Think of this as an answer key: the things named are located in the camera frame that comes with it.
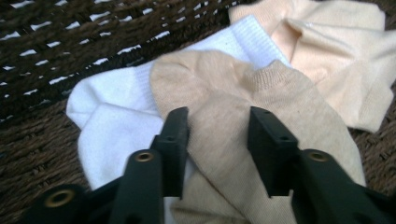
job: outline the fabric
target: fabric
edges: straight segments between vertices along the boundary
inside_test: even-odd
[[[274,59],[288,64],[254,17],[194,44],[188,49],[218,49],[261,68]],[[78,154],[92,189],[123,174],[130,154],[148,148],[161,131],[161,119],[149,86],[153,62],[98,74],[73,89],[66,114],[81,129]],[[194,170],[188,162],[186,178]],[[174,223],[165,200],[166,223]]]
[[[177,223],[295,222],[289,197],[267,198],[248,152],[251,105],[272,111],[299,148],[330,153],[364,185],[345,123],[305,75],[279,61],[255,71],[219,51],[178,52],[154,64],[150,84],[163,118],[175,108],[190,109],[188,151],[202,176],[195,173],[174,204]]]
[[[229,14],[231,22],[253,14],[347,126],[379,129],[393,97],[396,32],[384,32],[385,14],[377,5],[263,0]]]

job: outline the wicker basket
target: wicker basket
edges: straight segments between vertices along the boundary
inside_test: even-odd
[[[145,63],[229,24],[227,9],[253,0],[4,0],[0,2],[0,223],[64,183],[88,189],[79,129],[65,102],[84,77]],[[387,28],[396,28],[396,6]],[[368,186],[396,190],[396,104],[376,134],[351,131]]]

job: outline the metal rivet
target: metal rivet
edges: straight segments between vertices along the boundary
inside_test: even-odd
[[[327,161],[327,157],[319,152],[311,152],[309,153],[309,158],[314,161]]]
[[[149,152],[142,152],[137,154],[134,159],[137,161],[151,161],[154,158],[154,155],[152,155]]]
[[[75,197],[76,193],[71,189],[61,189],[51,194],[45,201],[47,207],[60,207],[64,204],[69,203]],[[57,200],[56,197],[62,196],[61,200]]]

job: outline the dark brown wicker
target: dark brown wicker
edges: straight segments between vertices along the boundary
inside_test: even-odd
[[[77,155],[79,129],[64,113],[68,93],[78,81],[196,42],[229,24],[228,7],[251,1],[35,0],[20,8],[13,6],[23,0],[1,1],[0,119],[5,120],[0,123],[0,223],[15,223],[49,188],[74,183],[88,189]],[[375,2],[387,12],[387,29],[396,28],[394,0]],[[92,20],[92,14],[102,17]],[[79,27],[66,28],[75,21]],[[31,27],[43,23],[47,25]],[[4,39],[14,32],[20,37]],[[155,37],[163,32],[169,34]],[[140,47],[119,53],[134,46]],[[30,49],[35,54],[25,55]],[[93,64],[104,58],[107,62]],[[50,84],[59,77],[67,79]],[[395,101],[379,132],[351,132],[368,186],[388,195],[395,192]]]

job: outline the woven rattan surface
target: woven rattan surface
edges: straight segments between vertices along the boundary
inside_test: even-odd
[[[20,2],[0,2],[0,119],[5,119],[0,123],[0,223],[6,224],[15,223],[49,188],[74,183],[88,189],[77,155],[79,129],[64,113],[67,94],[79,80],[141,64],[213,34],[228,24],[227,8],[239,4],[36,0],[19,7]],[[387,29],[395,29],[394,0],[372,2],[387,12]],[[32,28],[46,21],[51,24]],[[20,36],[11,37],[14,32]],[[351,133],[368,187],[395,192],[395,100],[379,132]]]

